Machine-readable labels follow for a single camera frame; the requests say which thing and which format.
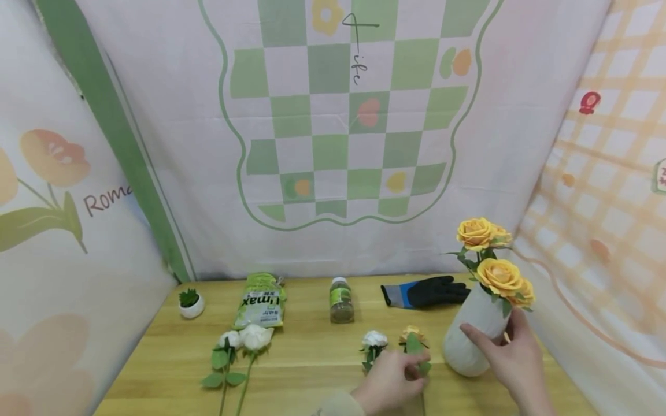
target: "wooden table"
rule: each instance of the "wooden table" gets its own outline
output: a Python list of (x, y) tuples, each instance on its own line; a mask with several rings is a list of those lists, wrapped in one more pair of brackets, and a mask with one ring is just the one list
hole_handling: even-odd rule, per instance
[[(329, 322), (330, 279), (288, 280), (285, 326), (275, 333), (268, 353), (252, 366), (243, 416), (309, 416), (333, 391), (350, 391), (362, 380), (362, 353), (358, 350), (368, 330), (386, 333), (396, 346), (400, 332), (410, 324), (419, 326), (431, 344), (433, 367), (425, 392), (427, 415), (515, 414), (516, 407), (507, 391), (490, 372), (466, 379), (444, 364), (441, 342), (457, 307), (424, 312), (388, 308), (384, 303), (380, 284), (425, 277), (350, 278), (356, 322), (346, 325)], [(221, 392), (205, 390), (199, 381), (210, 373), (211, 348), (229, 329), (243, 286), (243, 281), (197, 282), (175, 289), (95, 415), (217, 416)], [(196, 288), (206, 300), (206, 310), (192, 321), (178, 314), (178, 293), (186, 288)], [(596, 415), (547, 352), (544, 360), (558, 413)], [(247, 359), (241, 359), (234, 367), (244, 372), (247, 363)], [(229, 389), (225, 415), (235, 414), (239, 395), (240, 386)]]

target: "green plastic bag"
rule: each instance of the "green plastic bag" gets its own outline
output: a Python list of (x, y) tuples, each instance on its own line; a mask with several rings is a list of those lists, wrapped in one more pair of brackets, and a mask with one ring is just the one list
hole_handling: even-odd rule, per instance
[(284, 325), (287, 294), (281, 283), (269, 273), (249, 275), (233, 328), (240, 330), (251, 323), (264, 328)]

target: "gardening glove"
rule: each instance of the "gardening glove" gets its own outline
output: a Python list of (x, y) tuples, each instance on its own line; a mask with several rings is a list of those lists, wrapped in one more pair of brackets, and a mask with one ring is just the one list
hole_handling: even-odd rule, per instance
[(453, 276), (436, 276), (402, 285), (382, 285), (387, 306), (416, 309), (434, 305), (462, 304), (470, 290), (454, 283)]

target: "white vase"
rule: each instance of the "white vase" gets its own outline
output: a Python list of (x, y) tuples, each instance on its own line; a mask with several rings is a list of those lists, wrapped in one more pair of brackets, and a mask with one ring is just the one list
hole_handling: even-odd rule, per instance
[(469, 323), (495, 339), (504, 334), (508, 321), (509, 317), (503, 316), (501, 298), (493, 303), (492, 297), (477, 283), (446, 332), (442, 346), (445, 362), (466, 377), (485, 373), (490, 366), (486, 357), (460, 330), (460, 325)]
[(196, 301), (196, 303), (189, 308), (184, 308), (180, 306), (180, 303), (178, 303), (178, 308), (180, 309), (180, 314), (183, 318), (185, 319), (194, 319), (197, 316), (201, 315), (201, 313), (204, 311), (204, 308), (206, 307), (206, 304), (204, 303), (204, 297), (199, 294), (199, 299)]

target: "red illustration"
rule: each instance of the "red illustration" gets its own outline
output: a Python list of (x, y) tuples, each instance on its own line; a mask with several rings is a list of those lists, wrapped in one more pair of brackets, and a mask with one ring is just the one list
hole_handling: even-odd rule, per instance
[(590, 91), (583, 95), (581, 99), (581, 108), (578, 110), (581, 114), (594, 114), (594, 108), (601, 102), (601, 95), (595, 91)]

